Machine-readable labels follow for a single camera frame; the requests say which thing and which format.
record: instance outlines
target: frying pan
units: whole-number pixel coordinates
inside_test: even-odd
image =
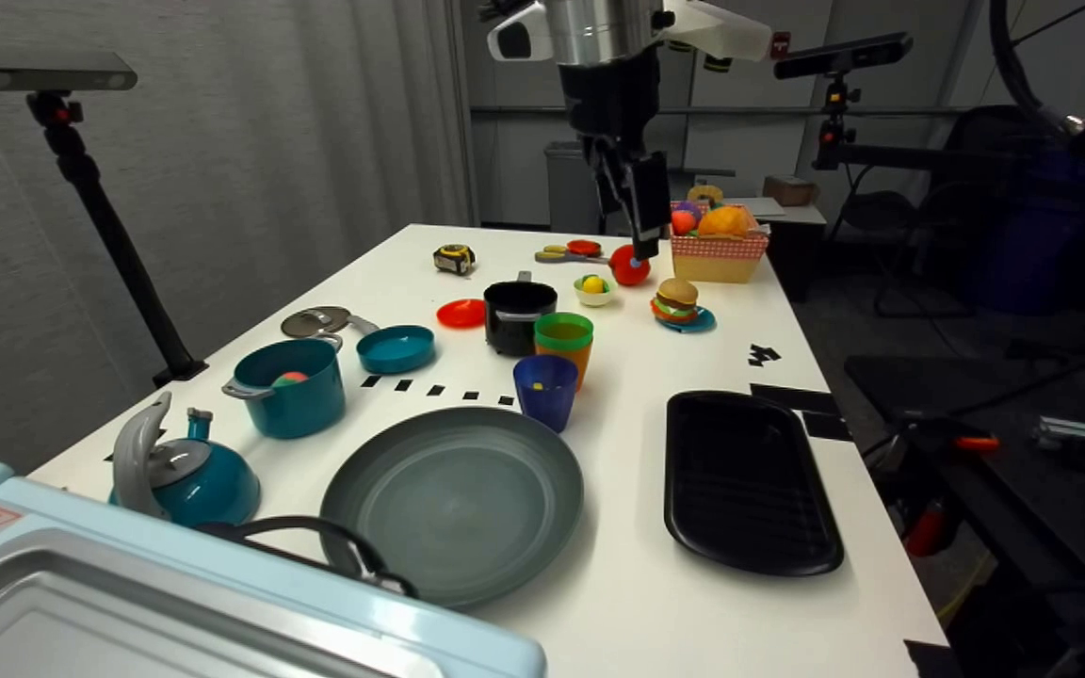
[[[283,333],[297,340],[322,340],[322,337],[342,333],[346,323],[362,337],[359,363],[373,377],[413,374],[431,367],[437,356],[431,330],[423,323],[376,330],[373,320],[354,317],[342,304],[303,309],[283,320]]]
[[[489,406],[406,420],[331,479],[322,517],[362,537],[423,600],[469,612],[534,579],[570,543],[580,463],[548,426]],[[322,541],[331,567],[351,553]]]

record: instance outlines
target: black tray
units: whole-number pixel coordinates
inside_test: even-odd
[[[843,563],[799,420],[751,395],[667,399],[663,514],[686,549],[736,569],[818,577]]]

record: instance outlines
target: curtain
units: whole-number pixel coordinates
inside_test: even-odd
[[[461,0],[0,0],[0,43],[120,53],[78,125],[192,356],[403,222],[471,222]],[[161,360],[24,96],[0,96],[0,459],[32,471]]]

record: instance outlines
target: chair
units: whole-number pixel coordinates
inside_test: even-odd
[[[1033,112],[1016,106],[979,106],[956,117],[943,153],[1029,159],[1046,140],[1046,129]],[[858,193],[868,173],[869,165],[853,180],[827,250],[843,233],[843,225],[896,238],[896,253],[874,291],[874,317],[970,317],[970,304],[892,313],[887,309],[887,298],[903,272],[931,272],[935,281],[956,282],[963,263],[972,263],[977,245],[1007,220],[1016,173],[990,176],[972,171],[931,171],[918,204],[903,193]]]

